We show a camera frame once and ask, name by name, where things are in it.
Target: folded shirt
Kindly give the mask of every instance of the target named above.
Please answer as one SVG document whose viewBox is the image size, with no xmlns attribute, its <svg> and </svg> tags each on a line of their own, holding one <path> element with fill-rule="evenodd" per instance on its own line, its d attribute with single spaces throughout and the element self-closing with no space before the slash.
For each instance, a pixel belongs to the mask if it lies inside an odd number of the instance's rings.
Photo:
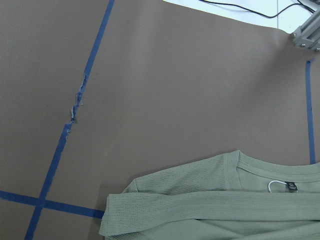
<svg viewBox="0 0 320 240">
<path fill-rule="evenodd" d="M 237 150 L 135 178 L 108 195 L 99 233 L 107 240 L 319 240 L 319 200 L 320 163 L 279 165 Z"/>
</svg>

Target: black cable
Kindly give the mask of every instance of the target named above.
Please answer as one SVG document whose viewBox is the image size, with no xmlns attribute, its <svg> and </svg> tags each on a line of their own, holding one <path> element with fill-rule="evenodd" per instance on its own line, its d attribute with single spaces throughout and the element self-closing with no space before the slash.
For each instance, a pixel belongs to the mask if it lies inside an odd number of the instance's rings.
<svg viewBox="0 0 320 240">
<path fill-rule="evenodd" d="M 277 16 L 278 16 L 279 14 L 281 14 L 283 11 L 287 10 L 288 8 L 290 8 L 290 7 L 294 6 L 294 5 L 303 6 L 303 7 L 304 7 L 305 9 L 307 9 L 308 11 L 310 11 L 310 12 L 313 11 L 313 13 L 315 12 L 312 8 L 304 5 L 304 4 L 301 3 L 300 1 L 298 1 L 298 2 L 300 2 L 300 3 L 293 3 L 293 4 L 289 5 L 289 6 L 287 6 L 286 8 L 282 9 L 278 14 L 276 14 L 276 15 L 274 15 L 274 16 L 267 16 L 267 15 L 264 15 L 263 13 L 260 13 L 260 12 L 257 12 L 257 11 L 254 11 L 254 10 L 251 10 L 251 9 L 248 9 L 248 8 L 245 8 L 245 7 L 243 7 L 243 6 L 239 6 L 239 5 L 236 5 L 236 4 L 232 4 L 232 3 L 222 3 L 222 2 L 214 2 L 214 1 L 208 1 L 208 0 L 199 0 L 199 1 L 205 2 L 205 3 L 209 3 L 209 4 L 227 5 L 227 6 L 238 7 L 238 8 L 247 10 L 247 11 L 249 11 L 249 12 L 251 12 L 251 13 L 258 14 L 258 15 L 260 15 L 260 16 L 262 16 L 262 17 L 267 18 L 267 19 L 273 19 L 273 18 L 277 17 Z"/>
<path fill-rule="evenodd" d="M 303 4 L 301 1 L 297 0 L 298 3 L 302 4 L 304 6 L 305 9 L 307 9 L 310 13 L 314 13 L 315 10 L 313 10 L 311 7 L 308 7 L 307 5 Z"/>
</svg>

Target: black label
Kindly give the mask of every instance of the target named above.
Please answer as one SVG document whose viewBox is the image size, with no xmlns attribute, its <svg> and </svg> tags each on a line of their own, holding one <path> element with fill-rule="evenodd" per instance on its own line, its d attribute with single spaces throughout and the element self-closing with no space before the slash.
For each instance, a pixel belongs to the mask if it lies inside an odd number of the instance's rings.
<svg viewBox="0 0 320 240">
<path fill-rule="evenodd" d="M 286 186 L 289 188 L 289 193 L 298 192 L 298 188 L 293 181 L 286 181 Z"/>
</svg>

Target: brown surface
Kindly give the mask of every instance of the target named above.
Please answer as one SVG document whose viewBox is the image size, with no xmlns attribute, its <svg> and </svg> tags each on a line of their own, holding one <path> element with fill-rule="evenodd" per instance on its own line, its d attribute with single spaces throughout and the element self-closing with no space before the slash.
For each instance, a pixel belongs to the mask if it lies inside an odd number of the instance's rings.
<svg viewBox="0 0 320 240">
<path fill-rule="evenodd" d="M 106 6 L 1 8 L 0 190 L 39 196 Z M 105 210 L 107 195 L 133 178 L 237 149 L 308 165 L 305 64 L 314 57 L 318 162 L 318 53 L 278 29 L 161 0 L 116 0 L 47 199 Z M 33 209 L 14 204 L 23 216 Z M 99 224 L 44 209 L 35 239 L 98 240 Z"/>
<path fill-rule="evenodd" d="M 34 209 L 33 206 L 0 200 L 0 239 L 24 239 Z"/>
<path fill-rule="evenodd" d="M 104 210 L 134 177 L 237 149 L 310 163 L 318 54 L 289 34 L 146 0 L 116 1 L 108 24 L 48 199 Z"/>
<path fill-rule="evenodd" d="M 0 190 L 39 196 L 106 6 L 2 1 Z"/>
<path fill-rule="evenodd" d="M 43 209 L 33 240 L 103 240 L 100 219 Z"/>
</svg>

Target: blue tape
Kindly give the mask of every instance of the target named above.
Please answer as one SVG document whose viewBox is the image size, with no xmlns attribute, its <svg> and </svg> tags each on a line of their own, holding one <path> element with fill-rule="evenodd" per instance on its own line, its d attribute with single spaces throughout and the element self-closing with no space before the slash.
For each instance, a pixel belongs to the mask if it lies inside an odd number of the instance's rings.
<svg viewBox="0 0 320 240">
<path fill-rule="evenodd" d="M 89 77 L 89 75 L 90 75 L 92 66 L 94 64 L 94 61 L 95 61 L 95 58 L 96 58 L 96 55 L 97 55 L 97 52 L 98 52 L 98 49 L 99 49 L 99 46 L 100 46 L 100 43 L 102 40 L 102 37 L 104 36 L 104 33 L 105 33 L 105 29 L 106 29 L 106 26 L 107 26 L 107 23 L 108 23 L 110 14 L 111 14 L 111 10 L 114 6 L 114 3 L 115 3 L 115 0 L 109 0 L 108 6 L 106 7 L 99 31 L 96 35 L 90 56 L 88 58 L 88 61 L 86 63 L 85 69 L 84 69 L 84 75 L 86 75 L 87 77 Z"/>
<path fill-rule="evenodd" d="M 1 190 L 0 190 L 0 199 L 16 202 L 20 204 L 32 205 L 32 206 L 36 206 L 38 202 L 38 198 L 36 197 L 24 196 L 24 195 L 19 195 L 12 192 L 1 191 Z"/>
<path fill-rule="evenodd" d="M 89 75 L 91 73 L 92 66 L 93 66 L 94 61 L 96 59 L 96 55 L 97 55 L 97 52 L 99 50 L 99 46 L 100 46 L 101 40 L 102 40 L 102 38 L 104 36 L 105 29 L 106 29 L 106 26 L 107 26 L 107 23 L 108 23 L 110 14 L 111 14 L 112 7 L 114 6 L 114 3 L 115 3 L 115 0 L 109 0 L 109 3 L 108 3 L 108 6 L 106 7 L 106 10 L 105 10 L 105 13 L 104 13 L 104 16 L 103 16 L 99 31 L 98 31 L 98 33 L 96 35 L 93 47 L 91 49 L 91 53 L 89 55 L 88 61 L 86 62 L 85 69 L 84 69 L 83 82 L 82 82 L 82 85 L 81 85 L 78 93 L 76 94 L 76 104 L 73 105 L 73 107 L 71 109 L 71 115 L 72 115 L 71 121 L 72 122 L 76 118 L 77 110 L 78 110 L 78 107 L 80 106 L 82 96 L 83 96 L 84 91 L 86 89 L 86 85 L 87 85 L 87 82 L 88 82 L 88 79 L 89 79 Z"/>
<path fill-rule="evenodd" d="M 65 148 L 67 137 L 71 131 L 71 127 L 72 127 L 72 123 L 67 123 L 64 125 L 62 134 L 59 139 L 58 146 L 56 147 L 55 153 L 53 155 L 53 159 L 52 159 L 50 167 L 49 167 L 49 170 L 46 174 L 46 178 L 44 180 L 44 184 L 41 189 L 40 197 L 37 200 L 37 204 L 36 204 L 35 209 L 33 211 L 33 215 L 31 217 L 31 220 L 29 223 L 29 227 L 26 231 L 26 234 L 24 237 L 25 240 L 32 240 L 34 237 L 34 232 L 36 230 L 36 227 L 37 227 L 37 224 L 39 221 L 39 217 L 41 215 L 41 211 L 45 205 L 46 197 L 49 192 L 50 186 L 52 184 L 52 180 L 54 178 L 56 170 L 58 168 L 58 164 L 59 164 L 59 161 L 61 158 L 61 153 L 63 152 L 63 150 Z"/>
<path fill-rule="evenodd" d="M 97 219 L 102 219 L 105 213 L 104 211 L 100 211 L 92 208 L 75 206 L 75 205 L 70 205 L 70 204 L 56 202 L 56 201 L 49 201 L 49 200 L 45 201 L 44 208 L 71 213 L 71 214 L 83 215 L 83 216 L 97 218 Z"/>
<path fill-rule="evenodd" d="M 312 94 L 311 94 L 311 63 L 314 59 L 306 61 L 305 65 L 305 90 L 306 90 L 306 110 L 308 118 L 308 135 L 309 135 L 309 155 L 310 164 L 316 163 L 315 137 L 314 137 L 314 120 L 312 113 Z"/>
<path fill-rule="evenodd" d="M 32 196 L 19 195 L 12 192 L 1 191 L 0 190 L 0 199 L 16 202 L 20 204 L 26 204 L 31 206 L 37 206 L 39 199 Z M 60 212 L 66 212 L 71 214 L 77 214 L 82 216 L 87 216 L 91 218 L 102 219 L 104 211 L 96 210 L 92 208 L 87 208 L 83 206 L 76 206 L 71 204 L 66 204 L 56 201 L 44 201 L 44 209 L 52 209 Z"/>
<path fill-rule="evenodd" d="M 50 164 L 46 178 L 44 180 L 44 184 L 42 186 L 41 193 L 40 193 L 40 196 L 37 200 L 37 204 L 35 206 L 35 209 L 34 209 L 32 218 L 30 220 L 27 232 L 25 234 L 24 240 L 32 240 L 33 239 L 34 232 L 35 232 L 37 224 L 39 222 L 41 211 L 45 206 L 47 194 L 48 194 L 50 186 L 52 184 L 52 180 L 53 180 L 54 175 L 56 173 L 57 167 L 59 165 L 62 151 L 65 148 L 67 137 L 68 137 L 68 135 L 71 131 L 71 127 L 75 121 L 77 110 L 78 110 L 78 107 L 80 106 L 81 99 L 82 99 L 83 93 L 85 91 L 85 88 L 86 88 L 86 85 L 87 85 L 87 82 L 89 79 L 89 75 L 90 75 L 92 66 L 94 64 L 102 37 L 104 35 L 105 29 L 106 29 L 106 26 L 107 26 L 107 23 L 109 20 L 109 16 L 111 14 L 111 10 L 114 5 L 114 2 L 115 2 L 115 0 L 109 0 L 108 6 L 105 10 L 99 31 L 97 33 L 97 36 L 94 41 L 90 56 L 88 58 L 88 61 L 86 63 L 85 69 L 84 69 L 84 78 L 83 78 L 82 85 L 81 85 L 78 93 L 76 94 L 76 104 L 73 105 L 73 107 L 71 109 L 71 113 L 72 113 L 71 122 L 64 125 L 58 146 L 56 147 L 52 162 Z"/>
</svg>

